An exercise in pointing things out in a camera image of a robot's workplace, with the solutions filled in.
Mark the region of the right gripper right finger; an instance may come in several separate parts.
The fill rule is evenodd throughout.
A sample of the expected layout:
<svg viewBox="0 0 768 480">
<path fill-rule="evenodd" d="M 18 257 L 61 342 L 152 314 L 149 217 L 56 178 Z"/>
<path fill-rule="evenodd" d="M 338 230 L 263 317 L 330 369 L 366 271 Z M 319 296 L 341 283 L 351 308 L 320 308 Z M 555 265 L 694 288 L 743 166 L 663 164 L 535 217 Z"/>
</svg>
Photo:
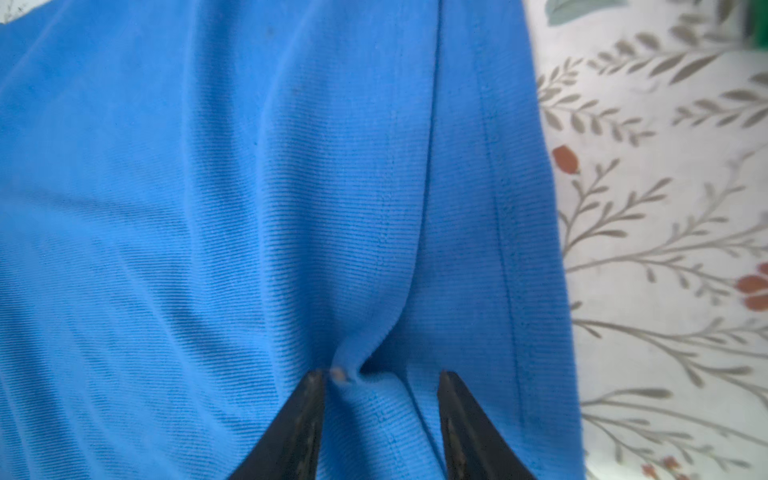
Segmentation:
<svg viewBox="0 0 768 480">
<path fill-rule="evenodd" d="M 441 372 L 437 398 L 448 479 L 535 479 L 457 373 Z"/>
</svg>

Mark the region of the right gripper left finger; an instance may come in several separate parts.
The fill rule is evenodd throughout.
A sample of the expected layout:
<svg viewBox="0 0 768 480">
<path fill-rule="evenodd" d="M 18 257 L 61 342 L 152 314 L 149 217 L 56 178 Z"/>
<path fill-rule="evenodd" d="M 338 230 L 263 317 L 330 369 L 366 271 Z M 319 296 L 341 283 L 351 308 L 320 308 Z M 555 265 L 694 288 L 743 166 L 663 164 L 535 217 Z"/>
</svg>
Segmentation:
<svg viewBox="0 0 768 480">
<path fill-rule="evenodd" d="M 307 372 L 231 480 L 313 480 L 317 475 L 325 408 L 321 370 Z"/>
</svg>

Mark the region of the blue tank top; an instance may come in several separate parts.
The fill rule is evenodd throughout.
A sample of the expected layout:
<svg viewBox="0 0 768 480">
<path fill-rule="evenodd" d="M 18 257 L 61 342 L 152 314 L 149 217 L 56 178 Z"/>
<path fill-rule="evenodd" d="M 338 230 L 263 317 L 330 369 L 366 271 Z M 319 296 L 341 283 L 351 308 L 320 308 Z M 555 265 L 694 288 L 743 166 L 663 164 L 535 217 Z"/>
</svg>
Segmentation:
<svg viewBox="0 0 768 480">
<path fill-rule="evenodd" d="M 223 479 L 301 377 L 322 479 L 441 479 L 457 372 L 585 475 L 519 1 L 53 1 L 1 28 L 1 475 Z"/>
</svg>

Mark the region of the green tank top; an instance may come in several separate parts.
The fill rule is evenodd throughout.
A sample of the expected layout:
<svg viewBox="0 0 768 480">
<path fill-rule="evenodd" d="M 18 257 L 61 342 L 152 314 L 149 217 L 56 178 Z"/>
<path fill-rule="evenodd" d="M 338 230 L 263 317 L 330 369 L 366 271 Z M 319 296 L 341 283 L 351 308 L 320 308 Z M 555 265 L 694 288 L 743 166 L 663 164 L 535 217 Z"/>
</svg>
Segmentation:
<svg viewBox="0 0 768 480">
<path fill-rule="evenodd" d="M 768 1 L 749 0 L 746 21 L 751 43 L 757 49 L 766 51 L 768 46 Z"/>
</svg>

